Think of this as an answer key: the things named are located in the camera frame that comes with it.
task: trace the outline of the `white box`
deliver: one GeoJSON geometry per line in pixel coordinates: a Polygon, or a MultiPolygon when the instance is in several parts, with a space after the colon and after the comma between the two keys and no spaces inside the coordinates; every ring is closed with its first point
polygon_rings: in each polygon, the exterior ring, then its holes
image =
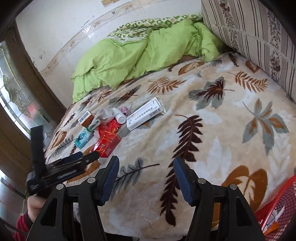
{"type": "Polygon", "coordinates": [[[160,102],[156,98],[153,98],[127,117],[126,122],[128,130],[132,131],[152,117],[161,113],[163,109],[164,108],[160,102]]]}

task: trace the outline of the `striped cushion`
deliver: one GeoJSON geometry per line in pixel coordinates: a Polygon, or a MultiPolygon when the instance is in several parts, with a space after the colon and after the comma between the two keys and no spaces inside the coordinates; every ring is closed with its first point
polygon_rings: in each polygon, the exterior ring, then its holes
{"type": "Polygon", "coordinates": [[[296,48],[271,11],[258,0],[202,0],[202,9],[205,24],[215,35],[296,100],[296,48]]]}

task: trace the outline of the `green quilt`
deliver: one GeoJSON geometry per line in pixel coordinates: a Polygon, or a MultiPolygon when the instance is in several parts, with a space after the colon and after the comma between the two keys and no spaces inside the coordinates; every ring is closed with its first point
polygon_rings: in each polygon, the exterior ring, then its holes
{"type": "Polygon", "coordinates": [[[115,90],[124,80],[175,64],[183,55],[215,59],[223,43],[201,21],[201,15],[185,15],[122,25],[77,64],[73,103],[101,86],[115,90]]]}

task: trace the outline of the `black bracket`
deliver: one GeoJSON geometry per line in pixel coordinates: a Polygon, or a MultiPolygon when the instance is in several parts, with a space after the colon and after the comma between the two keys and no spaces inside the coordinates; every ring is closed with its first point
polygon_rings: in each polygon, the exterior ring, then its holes
{"type": "Polygon", "coordinates": [[[73,203],[79,203],[84,241],[107,241],[98,207],[108,201],[119,171],[119,159],[113,156],[107,167],[80,185],[58,184],[35,220],[27,241],[75,241],[73,203]]]}
{"type": "Polygon", "coordinates": [[[220,203],[216,241],[265,240],[254,213],[237,185],[212,185],[206,179],[198,178],[180,157],[174,159],[173,167],[185,201],[195,206],[185,241],[210,240],[214,203],[220,203]]]}

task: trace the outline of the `tiled wall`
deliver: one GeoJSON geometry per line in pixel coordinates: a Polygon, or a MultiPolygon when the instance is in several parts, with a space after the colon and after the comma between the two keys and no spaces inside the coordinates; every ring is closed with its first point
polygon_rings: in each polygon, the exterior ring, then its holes
{"type": "Polygon", "coordinates": [[[201,0],[120,0],[103,7],[97,0],[34,0],[16,18],[36,68],[68,107],[70,80],[82,55],[122,24],[201,12],[201,0]]]}

